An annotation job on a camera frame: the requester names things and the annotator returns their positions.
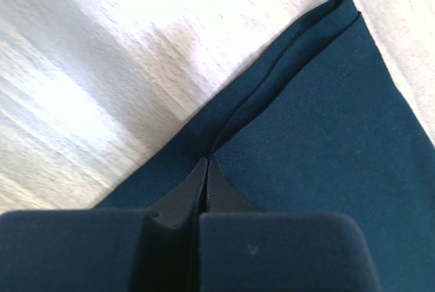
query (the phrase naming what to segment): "light wooden surface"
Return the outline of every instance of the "light wooden surface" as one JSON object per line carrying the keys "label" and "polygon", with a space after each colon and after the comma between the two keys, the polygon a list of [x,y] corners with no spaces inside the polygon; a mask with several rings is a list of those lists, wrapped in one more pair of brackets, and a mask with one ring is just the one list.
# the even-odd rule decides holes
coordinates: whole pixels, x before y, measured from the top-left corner
{"label": "light wooden surface", "polygon": [[[92,206],[326,0],[0,0],[0,211]],[[435,0],[355,0],[435,141]]]}

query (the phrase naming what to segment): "folded cloth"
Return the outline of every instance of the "folded cloth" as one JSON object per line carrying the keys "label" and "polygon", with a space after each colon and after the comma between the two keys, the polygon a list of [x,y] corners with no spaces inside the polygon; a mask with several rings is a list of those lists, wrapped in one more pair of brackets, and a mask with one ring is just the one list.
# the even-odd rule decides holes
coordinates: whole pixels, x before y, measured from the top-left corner
{"label": "folded cloth", "polygon": [[288,27],[98,207],[147,207],[214,156],[263,211],[362,228],[388,291],[435,291],[435,149],[352,0]]}

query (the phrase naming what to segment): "cloth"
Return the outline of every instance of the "cloth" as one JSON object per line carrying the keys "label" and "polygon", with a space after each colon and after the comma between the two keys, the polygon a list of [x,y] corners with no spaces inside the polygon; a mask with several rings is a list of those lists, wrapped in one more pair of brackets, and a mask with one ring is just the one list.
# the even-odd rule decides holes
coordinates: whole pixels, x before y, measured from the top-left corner
{"label": "cloth", "polygon": [[147,207],[203,156],[262,211],[353,217],[387,292],[435,289],[435,150],[352,0],[287,28],[98,207]]}

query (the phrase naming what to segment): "wood grain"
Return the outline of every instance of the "wood grain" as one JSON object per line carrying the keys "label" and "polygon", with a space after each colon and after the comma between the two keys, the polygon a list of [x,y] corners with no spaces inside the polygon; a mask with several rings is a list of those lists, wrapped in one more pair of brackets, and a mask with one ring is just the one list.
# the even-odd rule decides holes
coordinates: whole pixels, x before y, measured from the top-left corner
{"label": "wood grain", "polygon": [[[0,212],[83,208],[325,0],[0,0]],[[435,141],[435,0],[355,0]]]}

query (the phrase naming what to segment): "wood grain surface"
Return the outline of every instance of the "wood grain surface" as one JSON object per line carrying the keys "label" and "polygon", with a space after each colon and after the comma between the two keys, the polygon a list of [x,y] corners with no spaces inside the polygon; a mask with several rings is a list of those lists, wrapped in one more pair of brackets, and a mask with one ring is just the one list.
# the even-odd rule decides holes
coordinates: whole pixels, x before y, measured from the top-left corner
{"label": "wood grain surface", "polygon": [[[0,0],[0,212],[84,208],[326,0]],[[435,141],[435,0],[354,0]]]}

